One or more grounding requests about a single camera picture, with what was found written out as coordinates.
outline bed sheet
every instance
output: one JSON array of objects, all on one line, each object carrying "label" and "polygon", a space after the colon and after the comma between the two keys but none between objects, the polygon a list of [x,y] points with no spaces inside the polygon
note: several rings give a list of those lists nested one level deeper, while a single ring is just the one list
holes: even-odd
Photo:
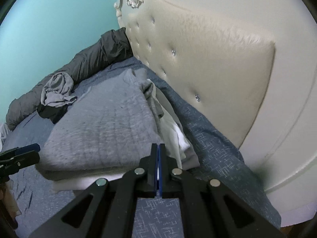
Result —
[{"label": "bed sheet", "polygon": [[[199,179],[218,178],[253,209],[280,227],[281,217],[271,205],[263,191],[258,178],[244,164],[242,155],[235,146],[224,137],[195,108],[185,102],[162,79],[143,65],[135,57],[112,64],[105,70],[82,81],[75,87],[74,95],[80,97],[91,86],[117,76],[128,67],[139,69],[144,67],[150,78],[167,99],[183,125],[188,140],[193,144],[201,166],[190,172]],[[9,133],[3,150],[38,143],[43,146],[53,124],[49,119],[42,119],[34,112]],[[12,175],[14,195],[22,215],[17,217],[19,227],[16,233],[25,238],[74,199],[71,191],[53,194],[52,182],[44,179],[34,166],[22,169]],[[137,202],[133,237],[183,237],[182,221],[178,199],[139,199]]]}]

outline triangular cutout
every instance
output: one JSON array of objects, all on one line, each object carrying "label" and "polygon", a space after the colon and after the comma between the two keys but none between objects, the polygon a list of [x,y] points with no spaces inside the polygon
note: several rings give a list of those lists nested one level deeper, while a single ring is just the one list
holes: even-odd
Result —
[{"label": "triangular cutout", "polygon": [[84,219],[87,209],[93,199],[93,196],[89,194],[85,197],[78,205],[72,208],[63,218],[61,219],[64,223],[71,225],[74,228],[78,228]]},{"label": "triangular cutout", "polygon": [[238,205],[234,200],[232,200],[228,195],[223,197],[230,214],[235,222],[237,228],[243,228],[252,222],[254,222],[254,217],[246,212],[240,205]]}]

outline rivet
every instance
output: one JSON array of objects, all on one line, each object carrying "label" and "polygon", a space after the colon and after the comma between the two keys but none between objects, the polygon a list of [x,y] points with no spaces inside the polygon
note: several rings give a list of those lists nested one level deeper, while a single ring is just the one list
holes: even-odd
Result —
[{"label": "rivet", "polygon": [[134,172],[135,172],[136,175],[142,175],[142,174],[145,173],[145,170],[143,168],[141,168],[141,167],[138,167],[138,168],[136,168],[134,170]]},{"label": "rivet", "polygon": [[104,185],[106,185],[106,183],[107,183],[107,180],[106,180],[105,178],[99,178],[99,179],[96,181],[96,184],[97,184],[98,186],[104,186]]},{"label": "rivet", "polygon": [[183,170],[180,169],[180,168],[174,168],[172,170],[172,174],[175,175],[175,176],[180,176],[182,174]]},{"label": "rivet", "polygon": [[219,187],[221,184],[221,182],[218,179],[211,179],[209,183],[212,187]]}]

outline cream upholstered panel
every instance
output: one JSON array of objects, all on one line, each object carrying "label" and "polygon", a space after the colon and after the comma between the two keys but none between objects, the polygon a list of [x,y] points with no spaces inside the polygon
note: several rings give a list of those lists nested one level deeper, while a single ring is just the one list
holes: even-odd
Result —
[{"label": "cream upholstered panel", "polygon": [[127,15],[134,56],[239,147],[264,98],[275,46],[267,31],[165,0]]}]

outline folded comforter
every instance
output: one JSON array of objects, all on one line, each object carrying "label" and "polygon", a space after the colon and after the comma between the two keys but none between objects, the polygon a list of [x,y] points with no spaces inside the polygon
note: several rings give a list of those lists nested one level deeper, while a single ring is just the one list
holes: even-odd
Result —
[{"label": "folded comforter", "polygon": [[145,69],[127,69],[93,87],[54,126],[37,170],[59,180],[137,166],[152,143],[162,143],[156,124],[162,109],[146,77]]}]

